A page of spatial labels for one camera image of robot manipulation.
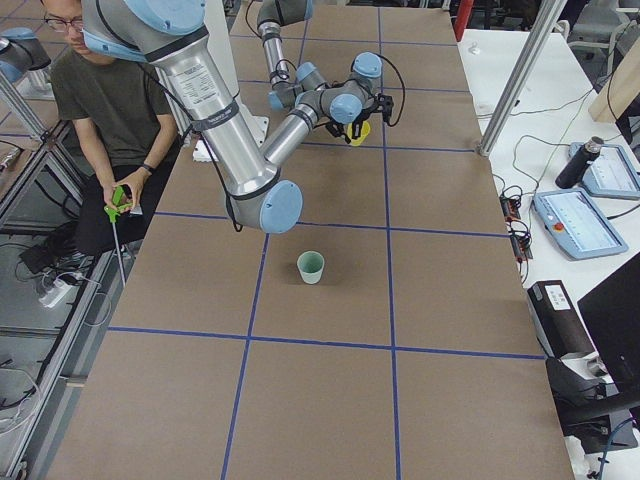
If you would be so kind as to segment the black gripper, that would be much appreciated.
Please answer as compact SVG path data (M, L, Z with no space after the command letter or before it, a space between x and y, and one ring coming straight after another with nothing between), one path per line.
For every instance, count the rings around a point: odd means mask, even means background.
M370 107L364 110L364 119L357 120L349 124L350 140L365 140L369 135L369 122L367 121L372 115L380 114L385 124L391 123L393 114L394 100L390 95L378 93ZM346 137L346 127L335 120L328 120L325 123L325 129L333 137Z

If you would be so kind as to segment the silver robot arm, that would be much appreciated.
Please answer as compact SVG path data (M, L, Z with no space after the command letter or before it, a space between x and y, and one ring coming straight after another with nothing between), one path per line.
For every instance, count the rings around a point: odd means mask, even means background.
M394 100L382 92L383 64L387 58L365 51L350 65L348 77L329 82L312 62L294 65L284 55L283 27L309 20L311 1L264 1L254 34L262 41L269 70L271 108L287 110L314 130L323 127L336 138L358 145L368 135L368 120L374 114L394 127Z
M281 179L281 164L322 118L353 125L380 84L380 59L369 52L354 59L348 80L336 87L305 63L297 69L293 86L273 90L273 99L289 113L258 144L208 51L204 2L85 1L82 16L90 50L147 62L167 75L194 130L225 168L229 215L266 233L290 230L303 207L299 187Z

